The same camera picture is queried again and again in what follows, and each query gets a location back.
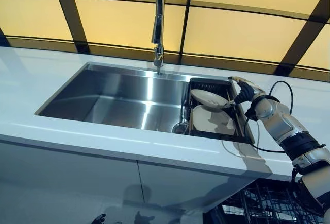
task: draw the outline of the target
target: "dish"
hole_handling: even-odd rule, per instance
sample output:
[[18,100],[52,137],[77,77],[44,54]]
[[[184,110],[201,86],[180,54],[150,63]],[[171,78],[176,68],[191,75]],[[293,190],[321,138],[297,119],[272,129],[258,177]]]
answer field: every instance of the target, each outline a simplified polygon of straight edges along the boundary
[[191,95],[198,102],[206,105],[213,110],[220,110],[225,104],[228,103],[228,100],[226,100],[225,98],[201,89],[191,90]]
[[196,106],[193,111],[193,124],[199,131],[233,135],[235,126],[232,118],[225,112],[211,112],[204,105]]

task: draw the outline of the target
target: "faucet spout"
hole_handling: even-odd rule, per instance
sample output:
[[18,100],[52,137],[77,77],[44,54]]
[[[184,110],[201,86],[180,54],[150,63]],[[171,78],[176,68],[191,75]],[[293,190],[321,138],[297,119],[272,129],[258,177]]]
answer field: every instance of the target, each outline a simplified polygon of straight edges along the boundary
[[160,72],[160,67],[163,65],[163,59],[164,59],[164,45],[163,45],[164,8],[165,8],[165,0],[156,0],[156,15],[155,15],[154,29],[153,29],[151,42],[156,44],[156,47],[154,48],[155,51],[154,65],[157,67],[157,73]]

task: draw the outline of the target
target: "black frame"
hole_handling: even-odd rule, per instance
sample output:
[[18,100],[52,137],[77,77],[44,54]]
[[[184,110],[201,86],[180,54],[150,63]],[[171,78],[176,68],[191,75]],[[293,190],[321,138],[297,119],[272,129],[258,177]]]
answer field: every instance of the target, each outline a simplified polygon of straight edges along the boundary
[[[68,51],[73,53],[123,57],[138,60],[153,60],[153,50],[150,48],[133,48],[122,45],[110,45],[88,42],[80,20],[75,0],[59,0],[73,41],[35,38],[17,35],[5,35],[0,29],[0,46],[36,48]],[[130,2],[154,3],[155,0],[122,0]],[[247,71],[278,76],[297,77],[330,82],[330,69],[298,65],[325,24],[330,24],[330,0],[319,0],[312,14],[307,16],[292,12],[262,9],[256,7],[218,4],[192,0],[166,0],[168,5],[185,6],[184,24],[179,51],[166,51],[167,63],[193,65],[201,67],[221,68],[225,70]],[[184,43],[190,7],[212,8],[250,12],[274,16],[282,16],[306,21],[302,30],[280,63],[253,60],[247,58],[223,57],[215,55],[200,55],[184,52]]]

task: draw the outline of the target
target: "dish rack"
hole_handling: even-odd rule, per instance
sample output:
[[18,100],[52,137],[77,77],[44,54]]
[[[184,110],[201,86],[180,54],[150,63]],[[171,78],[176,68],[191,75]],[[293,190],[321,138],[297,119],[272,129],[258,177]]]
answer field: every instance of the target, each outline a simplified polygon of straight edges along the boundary
[[235,125],[235,132],[233,135],[213,133],[206,131],[199,131],[194,127],[192,111],[200,103],[191,96],[191,90],[200,89],[217,94],[228,101],[232,100],[236,96],[234,87],[232,83],[225,80],[215,80],[206,78],[191,78],[189,84],[187,85],[187,90],[183,98],[183,103],[181,107],[181,116],[184,122],[188,124],[188,132],[186,134],[193,136],[201,136],[212,139],[220,139],[224,141],[232,141],[239,143],[248,143],[244,137],[244,122],[245,117],[243,110],[240,106],[233,106],[230,108],[223,109],[233,120]]

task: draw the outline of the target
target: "sink drain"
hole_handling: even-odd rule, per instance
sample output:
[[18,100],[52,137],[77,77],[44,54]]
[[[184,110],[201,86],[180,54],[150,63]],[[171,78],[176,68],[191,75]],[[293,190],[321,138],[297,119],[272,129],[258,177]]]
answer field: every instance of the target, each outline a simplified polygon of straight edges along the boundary
[[186,134],[188,131],[189,124],[186,123],[177,123],[172,128],[172,133],[175,134]]

